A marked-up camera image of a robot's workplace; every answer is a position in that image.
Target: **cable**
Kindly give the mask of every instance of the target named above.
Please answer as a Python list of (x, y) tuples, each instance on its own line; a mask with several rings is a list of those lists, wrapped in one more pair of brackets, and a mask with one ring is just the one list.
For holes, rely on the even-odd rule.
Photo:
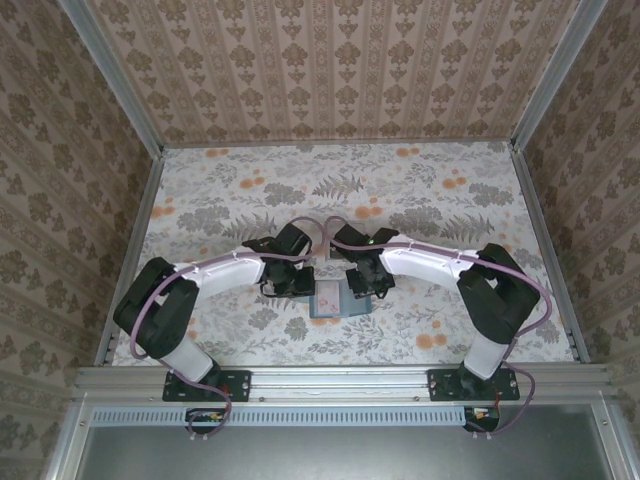
[(200, 434), (198, 434), (198, 433), (193, 431), (193, 420), (196, 419), (197, 417), (206, 415), (207, 413), (217, 413), (217, 412), (196, 412), (196, 413), (192, 414), (191, 417), (189, 417), (189, 422), (187, 423), (187, 430), (191, 434), (191, 438), (194, 439), (197, 436), (200, 436), (201, 438), (206, 440), (208, 437), (212, 437), (213, 435), (218, 433), (220, 430), (222, 430), (224, 428), (225, 424), (227, 423), (227, 421), (229, 420), (229, 417), (231, 415), (231, 409), (232, 409), (231, 397), (229, 397), (229, 395), (226, 392), (220, 390), (219, 388), (212, 387), (212, 386), (209, 386), (209, 385), (204, 385), (202, 383), (196, 383), (196, 382), (193, 382), (193, 381), (189, 380), (187, 377), (182, 375), (180, 372), (178, 372), (177, 370), (174, 370), (173, 367), (171, 367), (171, 365), (169, 365), (168, 363), (163, 362), (162, 360), (160, 360), (160, 363), (163, 364), (165, 367), (167, 367), (169, 369), (169, 371), (173, 372), (173, 374), (176, 377), (178, 377), (181, 381), (183, 381), (187, 385), (190, 385), (190, 386), (195, 387), (195, 388), (199, 388), (201, 390), (207, 390), (207, 391), (213, 392), (213, 393), (215, 393), (217, 395), (220, 395), (222, 397), (222, 399), (224, 400), (224, 402), (225, 402), (225, 414), (222, 417), (222, 420), (220, 420), (220, 423), (218, 425), (216, 425), (213, 430), (211, 430), (209, 433), (207, 433), (205, 435), (200, 435)]
[[(332, 216), (327, 218), (327, 220), (324, 222), (324, 228), (325, 230), (328, 230), (328, 226), (329, 223), (331, 223), (333, 220), (340, 220), (344, 223), (348, 223), (344, 218), (342, 217), (338, 217), (338, 216)], [(340, 248), (344, 248), (345, 250), (353, 250), (353, 251), (366, 251), (366, 250), (380, 250), (381, 248), (391, 248), (391, 249), (404, 249), (404, 248), (410, 248), (413, 250), (422, 250), (424, 252), (429, 252), (429, 253), (435, 253), (437, 255), (443, 255), (449, 258), (455, 258), (455, 259), (459, 259), (459, 260), (463, 260), (465, 262), (472, 262), (475, 263), (477, 265), (481, 265), (485, 268), (490, 268), (492, 270), (496, 270), (502, 273), (506, 273), (508, 275), (511, 275), (515, 278), (517, 278), (518, 280), (521, 280), (525, 283), (527, 283), (528, 285), (532, 286), (533, 288), (535, 288), (538, 292), (540, 292), (540, 296), (544, 299), (545, 304), (547, 306), (547, 310), (544, 312), (544, 315), (542, 315), (542, 317), (535, 321), (534, 323), (532, 323), (531, 325), (529, 325), (528, 327), (525, 327), (521, 330), (518, 331), (518, 333), (516, 333), (516, 337), (520, 337), (522, 335), (524, 335), (527, 332), (530, 332), (532, 330), (535, 330), (536, 328), (538, 328), (540, 325), (542, 325), (544, 322), (546, 322), (550, 317), (551, 317), (551, 311), (553, 309), (553, 304), (551, 303), (551, 295), (549, 294), (549, 292), (542, 286), (540, 285), (538, 282), (536, 282), (535, 280), (532, 280), (531, 278), (527, 277), (525, 274), (518, 272), (517, 270), (514, 270), (512, 268), (509, 267), (505, 267), (503, 265), (498, 265), (496, 263), (491, 263), (491, 262), (487, 262), (485, 260), (482, 260), (480, 258), (476, 258), (476, 257), (472, 257), (470, 255), (459, 255), (459, 252), (457, 251), (451, 251), (451, 250), (447, 250), (444, 248), (439, 248), (433, 245), (422, 245), (419, 243), (407, 243), (407, 242), (391, 242), (391, 243), (382, 243), (382, 244), (377, 244), (377, 245), (367, 245), (364, 247), (354, 247), (352, 245), (346, 245), (344, 243), (338, 242), (337, 240), (331, 239), (331, 243), (333, 245), (336, 245)]]
[(296, 223), (296, 222), (313, 223), (318, 228), (318, 230), (320, 230), (320, 234), (322, 235), (322, 240), (320, 240), (320, 246), (324, 247), (326, 245), (329, 235), (327, 233), (327, 229), (318, 220), (316, 220), (315, 218), (302, 216), (302, 217), (296, 217), (293, 220), (289, 221), (289, 223)]
[(138, 336), (138, 332), (140, 331), (140, 326), (142, 325), (142, 321), (147, 315), (147, 312), (151, 308), (151, 305), (153, 305), (153, 302), (160, 295), (160, 292), (162, 292), (167, 286), (169, 286), (177, 278), (183, 275), (186, 275), (188, 273), (191, 273), (196, 269), (210, 267), (211, 265), (215, 265), (216, 263), (226, 262), (229, 260), (239, 260), (243, 258), (258, 258), (258, 259), (259, 258), (275, 258), (278, 260), (289, 260), (292, 262), (300, 262), (300, 261), (308, 260), (311, 257), (313, 257), (313, 253), (308, 253), (307, 255), (302, 255), (298, 257), (293, 257), (289, 255), (279, 255), (277, 253), (258, 253), (258, 252), (227, 253), (225, 255), (221, 255), (216, 258), (205, 260), (203, 262), (194, 263), (192, 265), (189, 265), (188, 267), (178, 270), (177, 272), (165, 278), (160, 283), (160, 285), (158, 285), (156, 289), (153, 292), (151, 292), (151, 295), (149, 295), (149, 298), (147, 298), (147, 301), (144, 303), (144, 305), (140, 309), (140, 313), (138, 314), (138, 317), (136, 318), (136, 321), (133, 324), (133, 328), (131, 329), (131, 336), (129, 338), (129, 351), (131, 352), (131, 355), (133, 356), (133, 358), (137, 358), (138, 360), (142, 360), (148, 357), (146, 353), (138, 353), (138, 351), (136, 350), (136, 338)]
[[(334, 220), (339, 220), (345, 224), (348, 224), (347, 220), (345, 220), (342, 217), (339, 216), (331, 216), (329, 218), (327, 218), (327, 220), (325, 220), (324, 223), (324, 228), (325, 230), (328, 230), (328, 226), (329, 223), (331, 223)], [(551, 317), (551, 312), (553, 309), (553, 304), (551, 303), (551, 295), (549, 294), (549, 292), (547, 291), (546, 288), (544, 288), (542, 285), (540, 285), (538, 282), (536, 282), (535, 280), (532, 280), (531, 278), (527, 277), (526, 275), (524, 275), (521, 272), (518, 272), (517, 270), (514, 270), (512, 268), (509, 267), (505, 267), (503, 265), (498, 265), (495, 263), (491, 263), (491, 262), (487, 262), (485, 260), (482, 260), (480, 258), (476, 258), (476, 257), (472, 257), (470, 255), (459, 255), (458, 252), (455, 251), (450, 251), (450, 250), (446, 250), (443, 248), (438, 248), (436, 246), (431, 246), (431, 245), (422, 245), (422, 244), (417, 244), (417, 243), (406, 243), (406, 242), (390, 242), (390, 243), (385, 243), (385, 244), (379, 244), (379, 245), (368, 245), (368, 246), (364, 246), (364, 247), (354, 247), (351, 245), (346, 245), (344, 243), (338, 242), (337, 240), (331, 239), (330, 240), (332, 244), (340, 247), (340, 248), (344, 248), (345, 250), (352, 250), (352, 251), (365, 251), (365, 250), (379, 250), (381, 248), (412, 248), (415, 250), (422, 250), (425, 252), (430, 252), (430, 253), (435, 253), (438, 255), (443, 255), (443, 256), (447, 256), (449, 258), (455, 258), (455, 259), (459, 259), (459, 260), (463, 260), (466, 262), (473, 262), (477, 265), (481, 265), (485, 268), (490, 268), (502, 273), (506, 273), (508, 275), (511, 275), (525, 283), (527, 283), (528, 285), (532, 286), (533, 288), (535, 288), (538, 292), (540, 292), (540, 296), (544, 299), (545, 304), (546, 304), (546, 311), (544, 312), (544, 314), (542, 315), (542, 317), (540, 317), (539, 320), (533, 322), (531, 325), (522, 328), (521, 330), (519, 330), (513, 341), (511, 342), (511, 344), (509, 345), (509, 348), (507, 349), (507, 351), (505, 352), (504, 356), (502, 357), (502, 362), (503, 364), (507, 367), (510, 368), (511, 370), (513, 370), (516, 373), (520, 373), (521, 375), (524, 375), (525, 377), (527, 377), (529, 379), (529, 381), (531, 382), (531, 389), (529, 391), (529, 394), (527, 395), (527, 398), (525, 399), (524, 403), (522, 404), (522, 408), (518, 411), (518, 413), (516, 414), (516, 416), (509, 421), (509, 423), (507, 423), (506, 425), (504, 425), (503, 427), (500, 427), (496, 430), (494, 430), (493, 432), (485, 432), (487, 437), (490, 438), (491, 435), (496, 435), (496, 434), (500, 434), (502, 432), (505, 432), (507, 430), (509, 430), (511, 427), (513, 427), (513, 425), (520, 419), (520, 417), (522, 417), (522, 415), (524, 414), (525, 410), (528, 408), (529, 404), (531, 403), (531, 400), (533, 400), (533, 395), (535, 393), (536, 390), (536, 382), (533, 378), (533, 375), (531, 375), (529, 372), (522, 370), (521, 368), (517, 368), (514, 367), (513, 365), (511, 365), (510, 363), (508, 363), (506, 361), (507, 357), (509, 355), (511, 355), (511, 352), (513, 351), (513, 348), (515, 347), (515, 344), (518, 340), (519, 337), (521, 337), (522, 335), (524, 335), (525, 333), (528, 333), (532, 330), (535, 330), (536, 328), (538, 328), (540, 325), (542, 325), (544, 322), (546, 322), (547, 320), (549, 320), (549, 318)], [(479, 430), (483, 431), (484, 429), (474, 423), (469, 422), (470, 425), (472, 425), (475, 428), (478, 428)]]
[[(290, 223), (294, 223), (294, 222), (298, 222), (298, 221), (308, 221), (311, 222), (313, 224), (315, 224), (319, 230), (320, 233), (322, 234), (322, 241), (321, 244), (324, 245), (327, 241), (327, 233), (324, 229), (324, 226), (317, 220), (311, 218), (311, 217), (297, 217), (294, 218)], [(137, 359), (144, 359), (147, 358), (148, 355), (146, 353), (139, 353), (136, 349), (136, 339), (138, 336), (138, 333), (140, 331), (140, 327), (142, 325), (142, 322), (144, 321), (144, 318), (146, 317), (149, 309), (151, 308), (151, 305), (153, 305), (153, 302), (155, 302), (155, 299), (160, 295), (160, 292), (162, 292), (167, 286), (169, 286), (172, 282), (174, 282), (175, 280), (177, 280), (179, 277), (186, 275), (188, 273), (193, 272), (194, 270), (197, 270), (199, 268), (206, 268), (209, 267), (211, 265), (215, 265), (216, 263), (221, 263), (221, 262), (226, 262), (229, 260), (237, 260), (237, 259), (242, 259), (242, 258), (274, 258), (274, 259), (278, 259), (278, 260), (289, 260), (289, 261), (293, 261), (293, 262), (301, 262), (301, 261), (305, 261), (308, 260), (310, 258), (313, 257), (313, 252), (309, 251), (307, 252), (307, 254), (302, 255), (302, 256), (289, 256), (289, 255), (279, 255), (279, 254), (275, 254), (275, 253), (258, 253), (258, 252), (232, 252), (226, 255), (221, 255), (220, 257), (216, 257), (213, 259), (209, 259), (209, 260), (205, 260), (203, 262), (198, 262), (198, 263), (194, 263), (192, 265), (189, 265), (188, 267), (185, 267), (181, 270), (178, 270), (177, 272), (169, 275), (166, 279), (164, 279), (160, 285), (158, 285), (155, 290), (153, 290), (153, 292), (151, 292), (151, 295), (149, 295), (149, 298), (147, 298), (146, 302), (144, 303), (144, 305), (142, 306), (142, 308), (140, 309), (140, 312), (138, 313), (138, 317), (136, 318), (135, 323), (133, 324), (133, 328), (131, 329), (131, 336), (129, 338), (129, 350), (131, 352), (131, 355), (134, 358)], [(223, 416), (222, 420), (220, 421), (220, 423), (208, 434), (206, 435), (202, 435), (202, 438), (208, 438), (212, 435), (215, 435), (216, 433), (218, 433), (223, 427), (224, 425), (227, 423), (228, 419), (229, 419), (229, 415), (231, 415), (231, 409), (232, 409), (232, 402), (231, 402), (231, 398), (229, 397), (229, 395), (227, 395), (225, 392), (223, 392), (222, 390), (220, 390), (219, 388), (216, 387), (212, 387), (209, 385), (204, 385), (201, 383), (197, 383), (194, 382), (192, 380), (189, 380), (187, 377), (185, 377), (181, 372), (175, 370), (173, 367), (171, 367), (171, 365), (167, 364), (166, 362), (159, 360), (159, 362), (164, 365), (165, 367), (167, 367), (177, 378), (179, 378), (182, 382), (186, 383), (187, 385), (190, 385), (194, 388), (199, 388), (201, 390), (207, 390), (210, 392), (213, 392), (219, 396), (222, 397), (222, 399), (225, 402), (225, 415)], [(187, 424), (187, 430), (189, 431), (189, 433), (191, 433), (192, 438), (195, 438), (195, 436), (197, 436), (198, 434), (196, 434), (193, 431), (193, 420), (195, 418), (197, 418), (198, 416), (201, 415), (192, 415), (189, 418), (189, 423)]]

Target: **black mounting plate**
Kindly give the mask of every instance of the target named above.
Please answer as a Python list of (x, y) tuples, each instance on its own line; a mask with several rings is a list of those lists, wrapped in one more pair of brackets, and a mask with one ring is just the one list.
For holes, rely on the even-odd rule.
[(474, 393), (462, 388), (460, 372), (457, 368), (428, 370), (427, 385), (429, 387), (429, 399), (432, 402), (459, 400), (495, 401), (496, 391), (500, 401), (520, 399), (516, 374), (508, 368), (497, 370), (494, 376), (485, 383), (485, 388)]
[[(251, 371), (222, 370), (216, 387), (228, 393), (233, 402), (248, 402), (251, 392)], [(171, 372), (168, 372), (165, 378), (162, 400), (165, 402), (223, 401), (218, 394), (187, 385)]]

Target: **small box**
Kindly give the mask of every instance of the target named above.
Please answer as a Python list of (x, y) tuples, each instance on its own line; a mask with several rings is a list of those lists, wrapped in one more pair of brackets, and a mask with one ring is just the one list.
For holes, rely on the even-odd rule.
[(371, 297), (355, 298), (346, 278), (316, 281), (316, 294), (309, 297), (311, 318), (346, 318), (372, 311)]

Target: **floral tablecloth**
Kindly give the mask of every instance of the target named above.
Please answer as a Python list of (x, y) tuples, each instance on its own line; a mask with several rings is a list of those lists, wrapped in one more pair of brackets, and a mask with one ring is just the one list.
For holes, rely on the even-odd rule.
[[(480, 249), (500, 243), (549, 286), (506, 143), (362, 144), (180, 149), (165, 167), (139, 268), (226, 253), (275, 235), (288, 220), (341, 215), (367, 233), (392, 227), (417, 240)], [(312, 225), (316, 278), (342, 278)], [(539, 318), (538, 306), (529, 321)], [(257, 286), (199, 298), (188, 335), (222, 365), (457, 363), (474, 328), (460, 295), (397, 278), (370, 315), (310, 319), (308, 304), (268, 299)], [(561, 319), (522, 337), (514, 361), (571, 361)], [(138, 361), (121, 333), (114, 365)]]

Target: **patterned wallpaper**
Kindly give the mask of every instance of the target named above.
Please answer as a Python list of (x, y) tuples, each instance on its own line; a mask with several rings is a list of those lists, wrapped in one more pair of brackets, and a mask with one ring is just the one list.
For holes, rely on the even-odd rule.
[(525, 154), (592, 359), (640, 439), (640, 2), (608, 2)]
[(578, 0), (89, 0), (165, 144), (503, 138)]
[(58, 4), (0, 1), (0, 478), (55, 444), (149, 164)]

